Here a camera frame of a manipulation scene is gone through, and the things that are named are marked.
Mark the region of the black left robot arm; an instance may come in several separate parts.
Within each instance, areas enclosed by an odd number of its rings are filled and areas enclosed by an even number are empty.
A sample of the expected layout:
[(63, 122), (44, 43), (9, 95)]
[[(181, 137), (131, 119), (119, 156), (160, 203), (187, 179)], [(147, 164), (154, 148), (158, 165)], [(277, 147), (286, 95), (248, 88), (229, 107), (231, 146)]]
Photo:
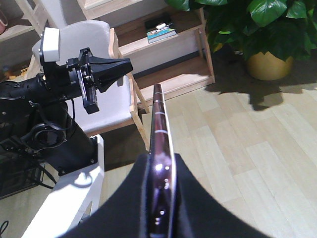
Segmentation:
[(67, 101), (82, 99), (88, 114), (100, 110), (97, 94), (132, 71), (130, 59), (95, 57), (81, 49), (66, 64), (41, 61), (43, 72), (0, 85), (0, 146), (28, 160), (47, 162), (60, 175), (96, 162), (96, 141), (68, 112)]

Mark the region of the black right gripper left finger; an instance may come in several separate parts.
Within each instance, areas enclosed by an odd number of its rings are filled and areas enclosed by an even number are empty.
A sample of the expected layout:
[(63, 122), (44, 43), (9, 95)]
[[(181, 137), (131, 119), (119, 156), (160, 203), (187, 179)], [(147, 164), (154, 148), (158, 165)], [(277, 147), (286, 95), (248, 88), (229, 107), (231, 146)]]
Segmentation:
[(147, 238), (145, 176), (148, 155), (135, 161), (126, 179), (114, 194), (84, 223), (62, 238)]

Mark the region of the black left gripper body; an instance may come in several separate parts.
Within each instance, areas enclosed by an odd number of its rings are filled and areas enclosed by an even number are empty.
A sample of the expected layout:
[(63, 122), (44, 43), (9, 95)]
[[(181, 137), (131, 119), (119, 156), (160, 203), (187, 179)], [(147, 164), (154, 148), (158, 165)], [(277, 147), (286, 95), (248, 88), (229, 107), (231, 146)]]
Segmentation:
[(94, 78), (91, 72), (89, 57), (92, 57), (90, 48), (80, 50), (79, 57), (68, 59), (66, 66), (70, 80), (70, 99), (81, 97), (83, 107), (88, 114), (99, 111)]

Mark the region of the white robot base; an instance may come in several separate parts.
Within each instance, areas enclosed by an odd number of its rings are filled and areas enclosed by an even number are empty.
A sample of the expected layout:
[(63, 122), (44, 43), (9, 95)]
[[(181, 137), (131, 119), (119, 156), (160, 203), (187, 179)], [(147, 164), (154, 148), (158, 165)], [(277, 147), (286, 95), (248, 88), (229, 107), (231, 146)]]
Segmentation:
[(57, 238), (77, 226), (89, 205), (91, 214), (100, 203), (105, 176), (104, 140), (97, 140), (97, 162), (60, 177), (22, 235), (24, 238)]

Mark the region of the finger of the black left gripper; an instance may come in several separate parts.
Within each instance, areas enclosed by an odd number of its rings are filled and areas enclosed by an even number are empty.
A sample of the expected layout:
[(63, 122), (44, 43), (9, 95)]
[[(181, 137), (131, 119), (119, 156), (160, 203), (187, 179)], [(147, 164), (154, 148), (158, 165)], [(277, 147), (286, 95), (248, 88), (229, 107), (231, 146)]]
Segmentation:
[(93, 72), (94, 88), (103, 93), (125, 75), (122, 72)]
[(90, 57), (90, 67), (94, 74), (101, 73), (123, 73), (127, 74), (133, 70), (131, 60), (124, 59), (104, 59), (99, 57)]

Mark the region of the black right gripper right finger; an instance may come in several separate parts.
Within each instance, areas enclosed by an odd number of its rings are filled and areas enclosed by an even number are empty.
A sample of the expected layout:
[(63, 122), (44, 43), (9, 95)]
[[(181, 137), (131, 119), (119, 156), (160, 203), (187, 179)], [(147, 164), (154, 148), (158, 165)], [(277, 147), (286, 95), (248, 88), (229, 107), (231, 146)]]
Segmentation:
[(181, 155), (177, 168), (176, 238), (266, 238), (218, 203), (197, 181)]

